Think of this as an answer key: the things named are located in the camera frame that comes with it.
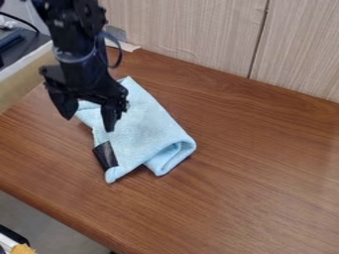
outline wood grain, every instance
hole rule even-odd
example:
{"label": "wood grain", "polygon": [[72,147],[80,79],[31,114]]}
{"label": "wood grain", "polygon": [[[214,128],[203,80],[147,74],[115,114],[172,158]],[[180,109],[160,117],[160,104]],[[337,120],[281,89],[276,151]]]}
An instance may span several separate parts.
{"label": "wood grain", "polygon": [[247,76],[267,0],[101,0],[130,43]]}
{"label": "wood grain", "polygon": [[107,186],[90,130],[40,86],[0,117],[0,189],[119,253],[339,252],[338,104],[143,50],[127,74],[194,137],[191,158]]}
{"label": "wood grain", "polygon": [[339,1],[271,0],[252,78],[339,101]]}

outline black tag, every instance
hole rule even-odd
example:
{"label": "black tag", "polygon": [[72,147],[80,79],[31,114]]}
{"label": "black tag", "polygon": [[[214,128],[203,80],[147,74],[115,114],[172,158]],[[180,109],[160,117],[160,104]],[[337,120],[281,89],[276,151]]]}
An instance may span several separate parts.
{"label": "black tag", "polygon": [[97,146],[93,149],[93,152],[104,172],[108,171],[110,168],[119,166],[111,142],[107,141],[106,143]]}

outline towel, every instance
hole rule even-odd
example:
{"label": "towel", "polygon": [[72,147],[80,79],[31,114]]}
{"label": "towel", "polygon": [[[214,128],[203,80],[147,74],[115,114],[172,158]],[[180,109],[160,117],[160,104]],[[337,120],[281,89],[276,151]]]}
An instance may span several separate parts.
{"label": "towel", "polygon": [[92,128],[95,147],[110,141],[114,148],[119,166],[106,171],[108,184],[141,165],[157,177],[163,176],[190,156],[196,143],[131,77],[119,82],[129,90],[130,108],[114,132],[105,131],[100,106],[95,103],[80,101],[75,116]]}

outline light blue towel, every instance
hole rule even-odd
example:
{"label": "light blue towel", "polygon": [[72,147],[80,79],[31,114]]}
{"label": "light blue towel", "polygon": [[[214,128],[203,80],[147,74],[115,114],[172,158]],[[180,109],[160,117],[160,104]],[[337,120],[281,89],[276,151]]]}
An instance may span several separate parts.
{"label": "light blue towel", "polygon": [[131,77],[120,83],[129,90],[130,108],[113,133],[105,131],[99,105],[80,101],[76,113],[92,128],[95,147],[107,141],[113,146],[119,166],[106,172],[106,182],[114,183],[143,164],[156,176],[163,176],[191,155],[196,144]]}

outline wooden table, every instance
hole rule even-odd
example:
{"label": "wooden table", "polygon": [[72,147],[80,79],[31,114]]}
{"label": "wooden table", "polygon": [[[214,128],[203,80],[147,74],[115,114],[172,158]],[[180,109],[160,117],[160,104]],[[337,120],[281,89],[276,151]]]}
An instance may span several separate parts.
{"label": "wooden table", "polygon": [[108,186],[90,130],[40,86],[0,117],[0,189],[121,253],[339,253],[338,104],[142,50],[127,74],[195,138],[190,159]]}

